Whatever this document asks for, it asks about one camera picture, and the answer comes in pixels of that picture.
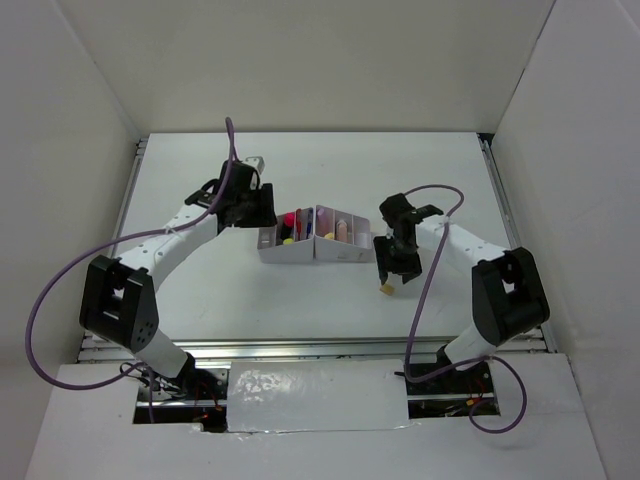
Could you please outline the black pink highlighter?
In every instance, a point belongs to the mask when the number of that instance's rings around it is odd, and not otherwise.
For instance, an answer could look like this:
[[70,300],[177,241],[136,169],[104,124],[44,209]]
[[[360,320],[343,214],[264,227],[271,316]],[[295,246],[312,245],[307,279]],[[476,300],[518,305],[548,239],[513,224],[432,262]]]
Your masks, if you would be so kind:
[[288,212],[283,217],[282,226],[280,230],[280,239],[282,241],[291,239],[294,234],[294,228],[295,228],[295,213]]

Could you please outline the red pen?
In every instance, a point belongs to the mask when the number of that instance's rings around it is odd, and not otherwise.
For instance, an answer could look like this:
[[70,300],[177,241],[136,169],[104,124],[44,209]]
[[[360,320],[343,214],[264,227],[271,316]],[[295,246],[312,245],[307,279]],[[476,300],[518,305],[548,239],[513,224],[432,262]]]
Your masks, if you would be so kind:
[[303,236],[303,223],[304,223],[303,209],[298,208],[295,212],[295,240],[300,241]]

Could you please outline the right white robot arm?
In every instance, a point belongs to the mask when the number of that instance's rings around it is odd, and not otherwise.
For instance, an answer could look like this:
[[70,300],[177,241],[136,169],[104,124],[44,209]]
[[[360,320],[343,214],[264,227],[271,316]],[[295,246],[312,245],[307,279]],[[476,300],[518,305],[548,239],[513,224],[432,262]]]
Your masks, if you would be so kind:
[[399,193],[379,206],[387,233],[373,239],[381,291],[390,295],[423,273],[420,252],[433,253],[407,338],[409,364],[422,311],[442,262],[471,282],[471,321],[437,353],[436,379],[448,392],[471,379],[470,367],[513,338],[544,324],[550,307],[533,254],[481,239],[451,220],[451,212],[433,205],[413,206]]

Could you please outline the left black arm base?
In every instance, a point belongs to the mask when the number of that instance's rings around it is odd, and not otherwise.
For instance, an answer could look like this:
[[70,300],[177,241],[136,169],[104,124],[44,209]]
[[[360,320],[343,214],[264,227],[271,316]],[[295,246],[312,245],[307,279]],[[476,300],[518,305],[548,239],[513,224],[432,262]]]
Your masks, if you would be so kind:
[[127,377],[138,382],[134,424],[195,424],[205,432],[227,431],[228,368],[200,373],[194,384],[184,387],[157,373],[150,382],[147,368],[121,363],[119,371],[127,370]]

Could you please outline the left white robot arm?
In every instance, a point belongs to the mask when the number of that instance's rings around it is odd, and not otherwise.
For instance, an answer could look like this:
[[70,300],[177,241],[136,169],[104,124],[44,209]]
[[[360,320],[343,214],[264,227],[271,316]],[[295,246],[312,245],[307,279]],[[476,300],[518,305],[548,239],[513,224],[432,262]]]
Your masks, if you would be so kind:
[[220,178],[187,197],[158,233],[116,258],[100,255],[88,266],[81,326],[145,363],[176,399],[189,397],[208,375],[161,331],[156,294],[178,266],[225,229],[276,224],[273,186],[261,180],[264,168],[260,156],[225,161]]

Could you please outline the clear tape roll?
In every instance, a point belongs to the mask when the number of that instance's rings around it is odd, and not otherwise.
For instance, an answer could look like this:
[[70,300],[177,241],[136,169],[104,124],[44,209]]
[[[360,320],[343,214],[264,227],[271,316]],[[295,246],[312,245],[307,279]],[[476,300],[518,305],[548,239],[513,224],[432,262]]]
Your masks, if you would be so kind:
[[356,244],[362,248],[371,247],[371,235],[369,233],[359,233],[356,236]]

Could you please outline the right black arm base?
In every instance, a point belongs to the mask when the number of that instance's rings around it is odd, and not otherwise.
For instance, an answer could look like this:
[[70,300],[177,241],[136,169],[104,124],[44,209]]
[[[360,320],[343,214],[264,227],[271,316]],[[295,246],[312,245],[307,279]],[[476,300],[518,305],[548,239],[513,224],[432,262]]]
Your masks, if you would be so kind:
[[452,370],[427,382],[405,381],[408,417],[466,417],[474,406],[479,416],[499,413],[494,383],[486,362]]

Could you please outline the tan eraser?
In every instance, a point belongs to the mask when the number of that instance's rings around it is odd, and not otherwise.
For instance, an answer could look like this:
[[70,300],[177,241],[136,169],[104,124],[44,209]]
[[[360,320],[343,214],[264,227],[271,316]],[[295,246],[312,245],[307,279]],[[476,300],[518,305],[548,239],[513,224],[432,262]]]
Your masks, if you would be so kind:
[[389,285],[389,284],[384,284],[380,287],[380,291],[382,293],[384,293],[385,295],[391,296],[394,294],[395,289],[393,286]]

